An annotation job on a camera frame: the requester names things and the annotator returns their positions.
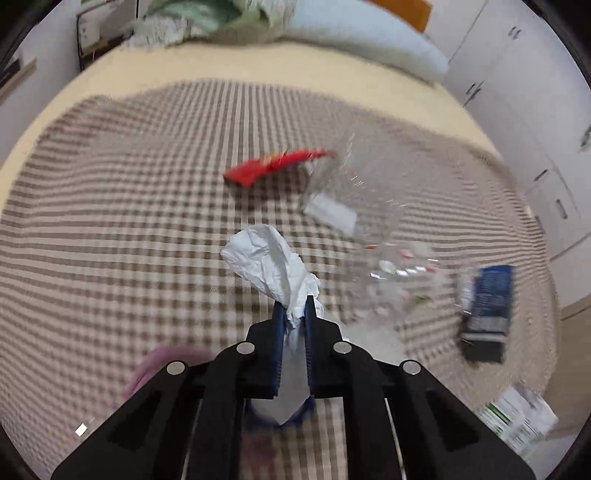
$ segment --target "black gripper frame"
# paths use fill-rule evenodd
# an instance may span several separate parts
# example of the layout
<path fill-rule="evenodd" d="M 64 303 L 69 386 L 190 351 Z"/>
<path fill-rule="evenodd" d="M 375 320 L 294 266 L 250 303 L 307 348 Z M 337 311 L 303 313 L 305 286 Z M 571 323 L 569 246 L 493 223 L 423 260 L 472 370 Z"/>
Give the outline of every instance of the black gripper frame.
<path fill-rule="evenodd" d="M 239 343 L 211 362 L 185 364 L 180 373 L 165 366 L 52 480 L 238 479 L 245 403 L 277 395 L 285 321 L 285 308 L 276 303 L 272 319 L 248 331 L 253 352 Z M 304 326 L 311 395 L 343 399 L 350 480 L 401 479 L 395 437 L 409 480 L 535 479 L 420 364 L 378 362 L 348 343 L 335 349 L 342 342 L 339 327 L 316 317 L 312 297 Z"/>

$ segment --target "metal screw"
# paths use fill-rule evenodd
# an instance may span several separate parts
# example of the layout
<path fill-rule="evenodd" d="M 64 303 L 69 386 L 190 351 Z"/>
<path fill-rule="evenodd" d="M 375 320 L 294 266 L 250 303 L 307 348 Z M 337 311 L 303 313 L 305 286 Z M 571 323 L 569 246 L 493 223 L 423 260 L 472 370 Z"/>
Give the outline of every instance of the metal screw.
<path fill-rule="evenodd" d="M 421 364 L 411 360 L 410 362 L 405 362 L 402 369 L 409 375 L 416 375 L 421 371 Z"/>
<path fill-rule="evenodd" d="M 249 353 L 253 353 L 255 351 L 255 346 L 250 342 L 242 342 L 238 344 L 236 351 L 242 355 L 248 355 Z"/>
<path fill-rule="evenodd" d="M 349 353 L 353 349 L 353 347 L 351 346 L 350 343 L 347 343 L 347 342 L 336 342 L 333 345 L 333 349 L 337 353 L 345 354 L 345 353 Z"/>
<path fill-rule="evenodd" d="M 178 375 L 184 372 L 184 363 L 182 362 L 170 362 L 166 371 L 171 375 Z"/>

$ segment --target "pillow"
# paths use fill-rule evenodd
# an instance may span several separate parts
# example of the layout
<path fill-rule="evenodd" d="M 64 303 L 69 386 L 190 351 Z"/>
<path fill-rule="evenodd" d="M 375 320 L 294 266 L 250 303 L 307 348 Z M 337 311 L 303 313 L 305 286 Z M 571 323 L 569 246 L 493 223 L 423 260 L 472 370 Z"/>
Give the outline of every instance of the pillow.
<path fill-rule="evenodd" d="M 390 12 L 361 0 L 299 0 L 285 36 L 336 47 L 441 82 L 448 60 Z"/>

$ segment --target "crumpled tissue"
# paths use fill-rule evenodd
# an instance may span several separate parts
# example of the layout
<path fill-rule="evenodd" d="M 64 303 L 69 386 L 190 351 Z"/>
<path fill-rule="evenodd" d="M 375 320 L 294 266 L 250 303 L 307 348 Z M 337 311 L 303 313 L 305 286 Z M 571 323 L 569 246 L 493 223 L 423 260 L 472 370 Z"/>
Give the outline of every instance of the crumpled tissue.
<path fill-rule="evenodd" d="M 301 318 L 308 295 L 314 297 L 317 315 L 324 307 L 316 298 L 320 280 L 306 270 L 299 255 L 270 225 L 251 225 L 236 233 L 222 249 L 228 266 L 287 310 L 281 379 L 273 400 L 253 399 L 252 407 L 264 420 L 283 425 L 295 416 L 310 396 L 306 368 L 306 343 Z"/>

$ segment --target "plaid fabric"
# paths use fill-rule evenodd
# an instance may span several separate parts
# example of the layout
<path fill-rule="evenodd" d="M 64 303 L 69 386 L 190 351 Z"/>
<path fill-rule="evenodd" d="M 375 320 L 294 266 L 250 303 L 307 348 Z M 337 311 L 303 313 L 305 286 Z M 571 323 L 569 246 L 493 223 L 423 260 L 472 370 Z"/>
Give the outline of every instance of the plaid fabric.
<path fill-rule="evenodd" d="M 140 360 L 161 345 L 215 352 L 270 317 L 272 301 L 220 250 L 249 224 L 274 225 L 322 281 L 344 322 L 338 266 L 355 244 L 297 211 L 304 168 L 245 190 L 230 166 L 364 132 L 392 153 L 377 173 L 421 164 L 401 238 L 430 242 L 450 269 L 515 266 L 514 327 L 504 365 L 467 364 L 457 348 L 453 277 L 431 308 L 393 325 L 418 359 L 470 407 L 516 381 L 545 388 L 557 311 L 543 237 L 504 169 L 456 141 L 326 96 L 204 81 L 124 100 L 88 99 L 56 120 L 15 181 L 0 223 L 0 414 L 29 462 L 52 471 L 81 421 L 122 401 Z M 269 432 L 272 468 L 246 478 L 346 477 L 342 404 L 323 400 L 301 427 Z"/>

